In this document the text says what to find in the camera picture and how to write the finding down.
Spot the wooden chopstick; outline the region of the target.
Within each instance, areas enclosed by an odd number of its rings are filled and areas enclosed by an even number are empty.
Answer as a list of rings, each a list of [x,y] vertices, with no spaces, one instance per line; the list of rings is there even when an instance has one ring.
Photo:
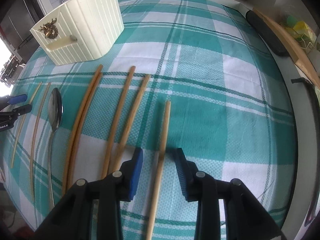
[[[108,172],[108,167],[109,167],[109,163],[110,163],[110,159],[111,159],[111,153],[112,153],[112,147],[113,147],[113,142],[114,142],[114,137],[116,135],[116,131],[117,131],[117,126],[118,126],[118,122],[121,116],[121,111],[123,109],[124,106],[124,102],[126,99],[126,95],[127,92],[129,90],[129,86],[131,83],[131,80],[133,78],[133,74],[136,70],[135,66],[131,66],[128,77],[125,81],[124,87],[123,87],[123,91],[121,93],[117,108],[116,108],[116,112],[114,114],[113,117],[113,121],[112,121],[112,125],[111,125],[111,129],[109,132],[109,136],[108,136],[108,140],[107,140],[107,146],[106,146],[106,150],[105,150],[105,158],[104,158],[104,163],[103,163],[103,169],[101,172],[101,179],[104,179],[107,176],[107,172]]]
[[[67,148],[67,152],[66,152],[65,167],[64,167],[64,172],[63,172],[62,195],[64,195],[67,191],[68,169],[69,169],[69,165],[70,165],[70,161],[71,161],[72,148],[73,148],[73,144],[75,141],[76,132],[79,127],[80,119],[81,119],[82,113],[84,111],[88,97],[90,95],[90,92],[93,88],[93,85],[94,85],[96,79],[98,78],[98,74],[101,72],[102,68],[103,68],[103,65],[100,64],[98,66],[97,70],[95,71],[95,74],[93,75],[93,77],[87,87],[87,90],[84,94],[84,97],[82,98],[82,102],[81,102],[80,107],[78,109],[78,113],[76,115],[76,119],[75,119],[75,122],[73,125],[71,135],[69,136],[68,148]]]
[[[91,103],[91,100],[93,98],[93,94],[94,94],[94,91],[95,89],[97,88],[97,85],[100,81],[102,77],[102,73],[100,72],[98,74],[98,78],[96,79],[94,85],[93,85],[93,88],[90,92],[90,95],[88,97],[88,100],[86,102],[86,105],[85,105],[85,108],[84,108],[84,111],[82,113],[82,116],[81,116],[81,119],[80,119],[80,123],[79,123],[79,127],[78,127],[78,130],[76,132],[76,136],[75,136],[75,141],[74,141],[74,144],[73,144],[73,148],[72,148],[72,154],[71,154],[71,161],[70,161],[70,165],[69,165],[69,169],[68,169],[68,179],[67,179],[67,190],[69,189],[69,185],[70,183],[72,182],[72,179],[70,177],[70,175],[73,174],[73,171],[74,171],[74,164],[75,164],[75,155],[76,155],[76,146],[75,145],[78,145],[79,144],[79,140],[80,140],[80,134],[81,134],[81,131],[82,131],[82,127],[84,125],[84,121],[85,121],[85,117],[86,117],[86,114],[88,112],[88,108],[89,108],[89,104]]]
[[[109,169],[108,174],[111,174],[112,172],[117,171],[117,170],[120,169],[122,155],[123,155],[127,140],[129,138],[131,127],[132,127],[132,124],[134,122],[134,119],[135,119],[136,113],[138,111],[138,108],[140,106],[141,100],[143,98],[144,92],[145,92],[145,90],[147,88],[149,79],[150,79],[150,74],[146,74],[144,79],[143,79],[142,85],[141,85],[141,87],[139,89],[139,92],[138,92],[138,94],[137,94],[137,96],[136,96],[136,98],[134,100],[133,105],[132,105],[132,108],[131,108],[131,111],[129,113],[129,117],[127,119],[123,134],[121,136],[120,143],[118,144],[118,146],[116,148],[116,156],[115,156],[113,165]]]
[[[165,103],[165,110],[164,110],[164,119],[163,119],[163,126],[162,126],[162,133],[161,133],[161,141],[159,147],[159,155],[157,161],[157,170],[155,174],[155,181],[153,185],[153,192],[152,192],[152,199],[151,199],[151,206],[150,206],[150,213],[149,213],[149,221],[146,231],[146,239],[151,240],[153,234],[153,228],[155,226],[155,218],[157,212],[157,205],[159,200],[159,192],[161,188],[161,179],[162,179],[162,172],[165,160],[165,151],[167,146],[167,139],[168,139],[168,131],[169,131],[169,122],[170,122],[170,110],[171,110],[171,102],[166,101]]]

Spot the metal spoon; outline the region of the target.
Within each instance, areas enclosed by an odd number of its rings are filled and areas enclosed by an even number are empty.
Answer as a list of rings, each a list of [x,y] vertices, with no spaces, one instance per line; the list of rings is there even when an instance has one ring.
[[[54,134],[60,127],[63,115],[62,96],[58,88],[54,88],[50,94],[48,101],[48,120],[51,126],[51,133],[48,142],[48,196],[49,210],[54,207],[53,183],[52,183],[52,145]]]

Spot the grey refrigerator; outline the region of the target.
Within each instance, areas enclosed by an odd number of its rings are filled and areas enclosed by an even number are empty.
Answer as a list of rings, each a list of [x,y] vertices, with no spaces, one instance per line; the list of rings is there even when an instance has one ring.
[[[2,40],[23,63],[27,63],[39,47],[30,29],[43,16],[37,0],[11,0],[6,14],[1,17]]]

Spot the cream ribbed utensil holder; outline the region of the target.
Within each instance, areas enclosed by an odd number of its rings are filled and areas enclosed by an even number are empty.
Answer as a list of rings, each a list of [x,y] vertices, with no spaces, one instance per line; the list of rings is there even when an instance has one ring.
[[[101,58],[123,30],[118,0],[68,0],[40,19],[30,32],[60,66]]]

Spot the teal white plaid tablecloth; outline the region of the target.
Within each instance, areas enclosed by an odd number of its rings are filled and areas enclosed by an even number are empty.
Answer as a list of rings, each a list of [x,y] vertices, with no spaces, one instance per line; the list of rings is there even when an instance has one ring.
[[[131,66],[130,83],[114,143],[120,142],[131,107],[146,74],[150,79],[135,116],[123,159],[143,149],[143,166],[133,201],[120,205],[125,239],[143,239],[157,167],[164,106],[171,102],[167,148],[215,179],[239,178],[282,226],[296,162],[291,101],[280,70],[256,31],[240,12],[208,0],[119,0],[124,31],[96,61],[56,66],[39,48],[28,61],[12,94],[36,94],[18,140],[1,133],[1,168],[7,192],[36,229],[49,213],[48,101],[54,88],[63,115],[52,145],[56,201],[69,136],[87,87],[103,65],[103,77],[89,107],[79,142],[74,179],[98,180],[108,134]]]

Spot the wooden cutting board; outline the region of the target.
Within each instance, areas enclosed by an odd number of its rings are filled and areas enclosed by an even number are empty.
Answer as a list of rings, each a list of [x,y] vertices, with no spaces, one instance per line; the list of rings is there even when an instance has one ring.
[[[264,15],[258,9],[253,8],[253,11],[268,25],[268,27],[280,39],[281,43],[287,49],[290,57],[293,59],[295,65],[308,77],[308,79],[317,87],[319,87],[319,77],[307,57],[306,53],[299,46],[298,42],[278,23]]]

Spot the yellow green bag bundle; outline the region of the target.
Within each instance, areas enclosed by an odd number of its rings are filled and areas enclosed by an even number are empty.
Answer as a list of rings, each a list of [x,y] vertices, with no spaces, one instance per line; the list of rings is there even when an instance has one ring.
[[[279,11],[280,25],[298,42],[306,55],[316,45],[317,35],[304,20],[295,15],[292,5],[283,7]]]

